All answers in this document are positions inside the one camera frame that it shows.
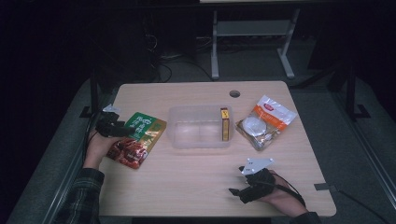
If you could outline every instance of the wooden table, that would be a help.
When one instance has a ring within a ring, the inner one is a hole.
[[[238,98],[230,91],[240,91]],[[135,112],[168,120],[174,105],[225,104],[234,120],[245,118],[263,95],[297,112],[288,87],[281,81],[128,84],[120,87],[114,106],[120,120]],[[325,180],[297,116],[264,151],[256,151],[235,132],[227,148],[173,148],[165,133],[138,170],[104,158],[100,170],[105,184],[100,195],[101,216],[125,217],[275,217],[281,214],[261,202],[243,204],[228,188],[244,189],[238,167],[247,158],[273,158],[276,170],[303,195],[307,208],[320,216],[335,214],[329,191],[316,191]]]

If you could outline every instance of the food package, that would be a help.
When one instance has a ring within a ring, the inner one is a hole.
[[[264,150],[295,119],[296,113],[264,95],[250,114],[236,122],[236,130],[256,150]]]
[[[166,128],[166,122],[152,116],[135,113],[125,124],[135,132],[113,144],[107,156],[133,169],[138,169]]]

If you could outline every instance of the sleeve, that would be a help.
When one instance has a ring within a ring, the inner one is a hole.
[[[99,194],[104,179],[98,170],[81,169],[54,223],[100,223]]]
[[[320,218],[316,212],[307,212],[290,221],[290,224],[320,224]]]

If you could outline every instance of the hole in table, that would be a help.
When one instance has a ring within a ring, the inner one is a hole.
[[[241,95],[239,91],[230,91],[230,96],[233,98],[238,98]]]

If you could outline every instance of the left hand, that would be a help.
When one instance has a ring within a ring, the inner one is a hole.
[[[103,137],[97,131],[90,133],[89,145],[87,148],[87,156],[83,164],[83,168],[99,169],[102,158],[107,154],[111,146],[121,140],[121,137]]]

